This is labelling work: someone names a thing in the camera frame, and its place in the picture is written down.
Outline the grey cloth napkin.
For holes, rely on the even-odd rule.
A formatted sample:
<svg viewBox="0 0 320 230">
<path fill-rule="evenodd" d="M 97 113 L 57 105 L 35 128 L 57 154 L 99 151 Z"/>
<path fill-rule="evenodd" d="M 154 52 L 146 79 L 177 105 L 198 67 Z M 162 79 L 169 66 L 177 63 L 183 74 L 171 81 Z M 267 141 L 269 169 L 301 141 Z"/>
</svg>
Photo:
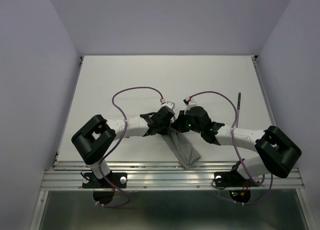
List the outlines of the grey cloth napkin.
<svg viewBox="0 0 320 230">
<path fill-rule="evenodd" d="M 184 169 L 192 167 L 201 158 L 188 138 L 177 130 L 170 128 L 162 138 Z"/>
</svg>

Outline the black handled knife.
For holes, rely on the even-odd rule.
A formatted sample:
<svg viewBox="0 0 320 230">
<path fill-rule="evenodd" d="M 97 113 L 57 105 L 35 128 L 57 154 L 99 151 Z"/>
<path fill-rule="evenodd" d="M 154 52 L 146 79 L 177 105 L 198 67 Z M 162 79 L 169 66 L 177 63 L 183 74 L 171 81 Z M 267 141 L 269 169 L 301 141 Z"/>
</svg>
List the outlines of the black handled knife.
<svg viewBox="0 0 320 230">
<path fill-rule="evenodd" d="M 237 108 L 236 108 L 236 112 L 237 112 L 237 121 L 235 123 L 236 128 L 238 128 L 239 126 L 239 119 L 240 119 L 240 108 L 241 108 L 241 98 L 242 98 L 242 93 L 239 92 L 238 93 L 238 100 L 237 100 Z"/>
</svg>

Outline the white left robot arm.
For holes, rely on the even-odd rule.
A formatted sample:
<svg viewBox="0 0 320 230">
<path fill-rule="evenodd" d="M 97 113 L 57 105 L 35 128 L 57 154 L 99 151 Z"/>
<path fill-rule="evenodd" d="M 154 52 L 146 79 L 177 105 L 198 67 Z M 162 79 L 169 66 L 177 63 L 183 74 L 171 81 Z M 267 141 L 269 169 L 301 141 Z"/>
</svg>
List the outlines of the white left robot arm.
<svg viewBox="0 0 320 230">
<path fill-rule="evenodd" d="M 121 136 L 164 135 L 175 115 L 173 110 L 174 104 L 166 102 L 158 112 L 141 114 L 128 120 L 106 120 L 102 115 L 95 115 L 73 135 L 71 142 L 93 171 L 95 183 L 106 187 L 111 183 L 111 170 L 106 162 L 100 161 L 112 142 Z"/>
</svg>

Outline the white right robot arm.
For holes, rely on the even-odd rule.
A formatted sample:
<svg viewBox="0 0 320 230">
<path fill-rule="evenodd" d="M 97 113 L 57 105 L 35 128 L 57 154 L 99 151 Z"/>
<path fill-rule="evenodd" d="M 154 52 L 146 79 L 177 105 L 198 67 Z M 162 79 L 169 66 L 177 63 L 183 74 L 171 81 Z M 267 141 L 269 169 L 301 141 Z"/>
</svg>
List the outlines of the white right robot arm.
<svg viewBox="0 0 320 230">
<path fill-rule="evenodd" d="M 212 121 L 200 106 L 180 111 L 172 126 L 180 133 L 199 133 L 209 144 L 236 146 L 256 152 L 257 157 L 240 159 L 232 168 L 230 179 L 235 185 L 265 174 L 286 178 L 302 155 L 300 148 L 277 126 L 269 126 L 266 130 L 232 128 Z"/>
</svg>

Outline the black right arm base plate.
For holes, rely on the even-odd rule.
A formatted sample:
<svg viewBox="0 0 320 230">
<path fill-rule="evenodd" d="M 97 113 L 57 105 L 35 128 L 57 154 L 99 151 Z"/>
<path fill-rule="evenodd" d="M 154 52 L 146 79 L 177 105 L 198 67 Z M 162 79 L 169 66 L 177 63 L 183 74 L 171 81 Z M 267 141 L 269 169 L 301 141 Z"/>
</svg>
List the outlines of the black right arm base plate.
<svg viewBox="0 0 320 230">
<path fill-rule="evenodd" d="M 219 189 L 258 186 L 252 180 L 243 178 L 237 171 L 215 172 L 213 183 Z"/>
</svg>

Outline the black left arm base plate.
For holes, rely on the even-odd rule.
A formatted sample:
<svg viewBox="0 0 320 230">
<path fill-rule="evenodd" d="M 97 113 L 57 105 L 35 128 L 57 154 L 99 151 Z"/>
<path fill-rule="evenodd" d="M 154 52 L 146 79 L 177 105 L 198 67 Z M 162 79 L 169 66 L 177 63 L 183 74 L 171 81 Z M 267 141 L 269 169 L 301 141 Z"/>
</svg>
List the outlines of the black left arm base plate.
<svg viewBox="0 0 320 230">
<path fill-rule="evenodd" d="M 84 189 L 110 189 L 112 186 L 104 179 L 98 179 L 93 172 L 81 172 L 82 188 Z M 107 175 L 108 180 L 118 188 L 126 188 L 128 175 L 126 172 L 112 172 Z"/>
</svg>

